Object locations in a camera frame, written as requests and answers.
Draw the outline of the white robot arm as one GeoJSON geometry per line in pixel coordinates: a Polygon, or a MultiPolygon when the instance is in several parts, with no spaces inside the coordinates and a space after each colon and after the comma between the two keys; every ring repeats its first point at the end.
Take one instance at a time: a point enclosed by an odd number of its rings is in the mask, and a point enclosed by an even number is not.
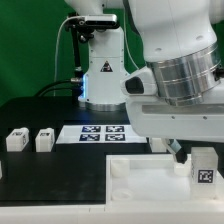
{"type": "Polygon", "coordinates": [[[65,0],[82,16],[124,7],[143,43],[146,66],[124,79],[133,130],[161,138],[178,162],[180,140],[224,142],[224,68],[214,23],[224,0],[65,0]]]}

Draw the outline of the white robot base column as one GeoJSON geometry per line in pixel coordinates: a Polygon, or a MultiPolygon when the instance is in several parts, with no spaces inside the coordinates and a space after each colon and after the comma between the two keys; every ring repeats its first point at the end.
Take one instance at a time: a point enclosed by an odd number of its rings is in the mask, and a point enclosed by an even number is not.
{"type": "Polygon", "coordinates": [[[129,75],[124,66],[124,31],[95,31],[88,47],[89,67],[83,76],[79,105],[95,111],[123,110],[126,97],[120,83],[129,75]]]}

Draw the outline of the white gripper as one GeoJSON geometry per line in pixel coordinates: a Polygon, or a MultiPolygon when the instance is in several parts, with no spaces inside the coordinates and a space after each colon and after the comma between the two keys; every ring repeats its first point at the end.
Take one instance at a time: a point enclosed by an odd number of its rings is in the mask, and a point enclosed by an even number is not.
{"type": "Polygon", "coordinates": [[[147,67],[126,77],[121,90],[133,130],[140,136],[166,139],[175,162],[186,162],[186,152],[176,139],[224,142],[224,81],[206,91],[202,103],[180,107],[157,96],[154,74],[147,67]]]}

